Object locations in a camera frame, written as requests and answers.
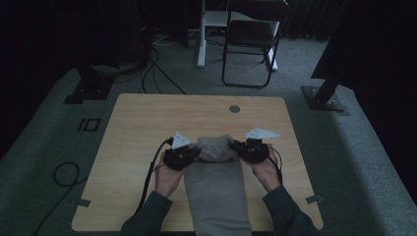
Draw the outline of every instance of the white tag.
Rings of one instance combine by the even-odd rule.
[[[181,148],[183,146],[187,146],[191,143],[191,140],[185,138],[183,135],[181,135],[178,131],[175,134],[174,142],[172,143],[172,148],[177,149]]]
[[[246,134],[247,139],[261,140],[268,138],[279,137],[279,133],[275,131],[265,130],[258,127],[255,127],[251,132]]]

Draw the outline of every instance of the chair leg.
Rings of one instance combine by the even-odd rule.
[[[227,57],[227,33],[226,33],[226,39],[224,41],[224,46],[223,46],[223,67],[221,68],[221,80],[223,81],[223,83],[225,85],[227,85],[226,80],[224,79],[224,73],[226,71],[226,57]]]
[[[272,74],[273,62],[275,61],[277,47],[278,47],[278,43],[276,43],[275,47],[273,48],[272,58],[270,59],[270,62],[269,62],[268,79],[267,79],[267,82],[265,83],[265,86],[267,86],[270,81],[270,75]]]
[[[264,50],[264,60],[262,60],[261,63],[265,63],[265,61],[267,61],[269,52],[270,52],[270,48],[268,50]]]

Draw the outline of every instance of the small circular mark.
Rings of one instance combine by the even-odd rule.
[[[233,113],[238,113],[240,111],[240,107],[238,105],[231,105],[229,110]]]

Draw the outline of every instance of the cable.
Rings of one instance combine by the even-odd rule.
[[[58,178],[57,178],[57,173],[59,171],[59,169],[62,166],[65,165],[73,165],[76,168],[76,176],[74,177],[73,181],[71,184],[62,184]],[[60,187],[67,187],[67,192],[65,192],[65,194],[61,197],[61,199],[55,204],[55,206],[49,211],[49,213],[46,214],[46,216],[42,219],[42,221],[39,223],[39,225],[37,226],[36,230],[33,233],[33,236],[36,236],[37,233],[39,232],[40,228],[42,227],[43,223],[46,221],[46,219],[52,214],[52,212],[62,203],[62,201],[64,201],[64,199],[68,196],[68,194],[70,194],[71,190],[73,190],[73,188],[81,183],[84,183],[85,181],[87,181],[88,178],[84,178],[82,180],[78,180],[80,175],[80,167],[78,166],[78,164],[76,162],[64,162],[60,165],[58,165],[57,167],[55,167],[54,171],[53,171],[53,181],[55,182],[56,185],[60,186]]]
[[[159,152],[162,149],[162,147],[166,144],[172,145],[172,142],[174,141],[173,138],[169,138],[168,140],[165,140],[157,149],[155,156],[153,157],[153,161],[150,163],[149,166],[149,170],[148,170],[148,175],[147,175],[147,179],[145,180],[145,184],[144,184],[144,190],[142,191],[142,197],[141,197],[141,201],[139,202],[139,206],[135,211],[135,214],[138,213],[138,211],[144,206],[145,203],[145,198],[147,197],[147,192],[148,192],[148,186],[149,186],[149,181],[150,181],[150,176],[152,175],[153,172],[153,168],[155,166],[155,162],[157,157],[159,156]]]
[[[166,73],[156,64],[156,62],[157,62],[157,60],[159,59],[159,52],[156,50],[156,49],[154,49],[154,48],[152,48],[152,50],[156,53],[156,59],[153,61],[151,58],[149,58],[149,61],[150,61],[150,63],[151,63],[151,65],[149,66],[149,68],[147,69],[147,71],[144,73],[144,75],[143,75],[143,77],[142,77],[142,82],[141,82],[141,86],[139,87],[139,92],[141,92],[141,89],[143,89],[144,90],[144,93],[147,93],[147,90],[146,90],[146,88],[145,88],[145,79],[146,79],[146,77],[147,77],[147,75],[148,75],[148,72],[150,71],[150,69],[153,69],[153,67],[156,67],[161,73],[162,73],[162,75],[172,84],[172,85],[174,85],[175,87],[177,87],[183,94],[187,94],[187,93],[185,93],[174,81],[172,81],[172,79],[171,78],[169,78],[169,76],[168,75],[166,75]],[[158,89],[158,91],[159,91],[159,93],[161,93],[161,91],[160,91],[160,89],[159,89],[159,87],[157,86],[157,84],[156,84],[156,79],[155,78],[153,78],[153,81],[155,82],[155,85],[156,85],[156,88]]]
[[[157,45],[157,46],[170,46],[170,45],[173,45],[173,44],[177,43],[177,41],[173,41],[173,42],[166,43],[166,44],[159,43],[160,41],[163,41],[166,38],[170,38],[170,36],[168,36],[168,35],[163,36],[160,39],[157,39],[155,42],[153,42],[152,45]]]
[[[261,149],[259,146],[257,146],[257,145],[251,145],[251,147],[252,148],[256,148],[256,149],[258,149],[260,152],[263,152],[263,153],[265,153],[264,152],[264,150],[263,149]],[[273,148],[273,147],[268,147],[268,149],[270,149],[270,148],[272,148],[272,150],[273,151],[275,151],[277,154],[278,154],[278,156],[279,156],[279,165],[280,165],[280,167],[278,167],[278,164],[277,163],[275,163],[275,161],[274,160],[272,160],[272,158],[270,158],[270,156],[269,156],[269,152],[268,152],[268,159],[269,159],[269,161],[270,162],[272,162],[272,164],[273,164],[273,166],[275,167],[275,169],[276,169],[276,173],[278,174],[278,178],[279,178],[279,182],[282,184],[282,157],[281,157],[281,154],[279,154],[279,152],[275,149],[275,148]]]

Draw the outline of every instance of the table top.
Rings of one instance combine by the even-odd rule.
[[[234,113],[230,106],[239,107]],[[177,131],[197,142],[198,137],[229,134],[245,141],[255,127],[276,131],[266,139],[282,156],[284,186],[317,228],[323,220],[316,203],[285,102],[279,97],[222,95],[121,94],[99,147],[72,227],[76,231],[120,231],[139,205],[149,165],[160,144]],[[272,231],[269,212],[262,201],[267,193],[251,168],[242,164],[249,220],[253,231]],[[153,190],[154,175],[148,193]],[[172,194],[170,212],[162,231],[194,231],[183,180]]]

